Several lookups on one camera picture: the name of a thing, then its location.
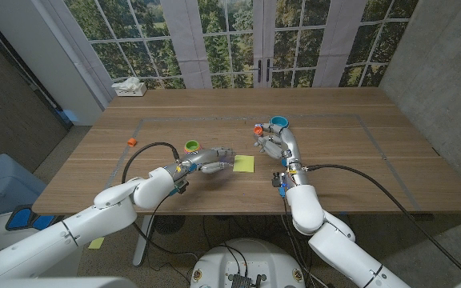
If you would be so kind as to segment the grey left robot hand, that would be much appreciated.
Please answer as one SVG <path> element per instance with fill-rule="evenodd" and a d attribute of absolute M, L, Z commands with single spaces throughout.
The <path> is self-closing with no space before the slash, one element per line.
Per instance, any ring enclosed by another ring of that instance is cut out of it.
<path fill-rule="evenodd" d="M 213 174 L 233 166 L 234 157 L 235 152 L 231 148 L 214 147 L 189 153 L 182 158 L 181 163 L 187 166 L 190 172 Z"/>

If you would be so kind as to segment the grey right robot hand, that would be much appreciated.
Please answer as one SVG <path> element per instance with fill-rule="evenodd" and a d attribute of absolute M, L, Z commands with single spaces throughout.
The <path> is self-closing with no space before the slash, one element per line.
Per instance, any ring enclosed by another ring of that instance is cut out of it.
<path fill-rule="evenodd" d="M 283 159 L 287 164 L 301 162 L 301 153 L 293 133 L 285 126 L 260 123 L 254 126 L 255 146 L 274 159 Z"/>

